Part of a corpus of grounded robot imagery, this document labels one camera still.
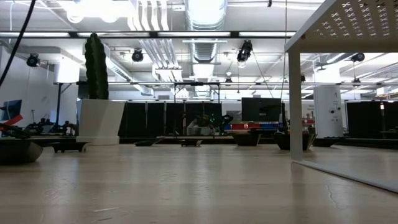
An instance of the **ventilation duct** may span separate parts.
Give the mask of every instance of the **ventilation duct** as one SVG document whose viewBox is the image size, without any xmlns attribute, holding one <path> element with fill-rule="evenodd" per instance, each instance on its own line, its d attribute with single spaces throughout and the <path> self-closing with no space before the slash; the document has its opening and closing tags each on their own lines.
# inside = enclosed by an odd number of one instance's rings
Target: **ventilation duct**
<svg viewBox="0 0 398 224">
<path fill-rule="evenodd" d="M 127 82 L 139 82 L 139 80 L 133 79 L 130 76 L 130 73 L 117 61 L 111 58 L 111 49 L 104 44 L 104 51 L 106 55 L 106 66 L 115 74 L 119 75 L 120 77 L 124 78 Z M 141 92 L 142 96 L 153 96 L 154 90 L 142 85 L 133 85 L 137 90 Z"/>
<path fill-rule="evenodd" d="M 223 29 L 227 3 L 227 0 L 185 0 L 188 29 L 198 31 Z M 192 43 L 190 48 L 194 63 L 211 63 L 217 53 L 217 44 L 212 43 Z M 192 70 L 195 76 L 210 79 L 214 65 L 192 65 Z M 209 93 L 197 92 L 198 96 L 206 96 Z"/>
</svg>

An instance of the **cactus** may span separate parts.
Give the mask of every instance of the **cactus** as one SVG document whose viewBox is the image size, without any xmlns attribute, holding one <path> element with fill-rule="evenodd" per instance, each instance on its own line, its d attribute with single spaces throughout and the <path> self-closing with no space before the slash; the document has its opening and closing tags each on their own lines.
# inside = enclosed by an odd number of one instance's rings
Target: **cactus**
<svg viewBox="0 0 398 224">
<path fill-rule="evenodd" d="M 93 57 L 93 49 L 91 48 L 91 39 L 87 38 L 87 43 L 85 44 L 85 58 L 86 58 L 86 76 L 87 76 L 87 84 L 88 84 L 88 96 L 90 99 L 97 99 L 97 77 L 94 68 L 94 57 Z"/>
<path fill-rule="evenodd" d="M 108 99 L 108 73 L 106 72 L 106 55 L 104 45 L 97 34 L 92 33 L 87 39 L 86 67 L 90 99 Z"/>
</svg>

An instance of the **wooden floor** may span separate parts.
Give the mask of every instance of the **wooden floor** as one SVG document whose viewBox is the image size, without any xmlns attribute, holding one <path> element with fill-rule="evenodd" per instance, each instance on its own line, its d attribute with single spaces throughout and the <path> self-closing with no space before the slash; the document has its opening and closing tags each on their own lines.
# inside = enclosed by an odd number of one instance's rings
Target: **wooden floor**
<svg viewBox="0 0 398 224">
<path fill-rule="evenodd" d="M 353 146 L 311 147 L 305 159 L 398 185 L 398 150 Z"/>
<path fill-rule="evenodd" d="M 90 147 L 0 167 L 1 223 L 398 223 L 396 194 L 276 145 Z"/>
</svg>

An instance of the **white wall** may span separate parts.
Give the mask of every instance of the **white wall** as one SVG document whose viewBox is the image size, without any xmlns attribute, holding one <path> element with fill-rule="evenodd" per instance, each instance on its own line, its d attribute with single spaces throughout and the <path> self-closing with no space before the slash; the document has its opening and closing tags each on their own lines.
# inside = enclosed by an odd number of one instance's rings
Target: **white wall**
<svg viewBox="0 0 398 224">
<path fill-rule="evenodd" d="M 3 73 L 8 59 L 9 53 L 4 47 L 0 47 L 0 74 Z M 54 77 L 53 72 L 49 71 L 47 75 L 46 69 L 30 68 L 25 60 L 14 57 L 7 77 L 0 87 L 0 106 L 3 106 L 5 101 L 22 100 L 21 115 L 24 119 L 16 124 L 20 127 L 33 122 L 32 110 L 36 122 L 47 115 L 54 122 L 58 95 L 58 86 L 53 84 Z M 61 124 L 65 120 L 75 123 L 77 87 L 71 86 L 65 91 L 62 99 Z"/>
</svg>

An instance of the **white pillar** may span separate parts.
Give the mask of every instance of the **white pillar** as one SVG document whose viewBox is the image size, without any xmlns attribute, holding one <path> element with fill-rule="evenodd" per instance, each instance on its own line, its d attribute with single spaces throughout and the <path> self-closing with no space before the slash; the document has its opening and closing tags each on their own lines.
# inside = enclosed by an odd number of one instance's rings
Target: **white pillar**
<svg viewBox="0 0 398 224">
<path fill-rule="evenodd" d="M 289 51 L 290 154 L 293 160 L 303 159 L 303 127 L 301 115 L 300 52 Z"/>
</svg>

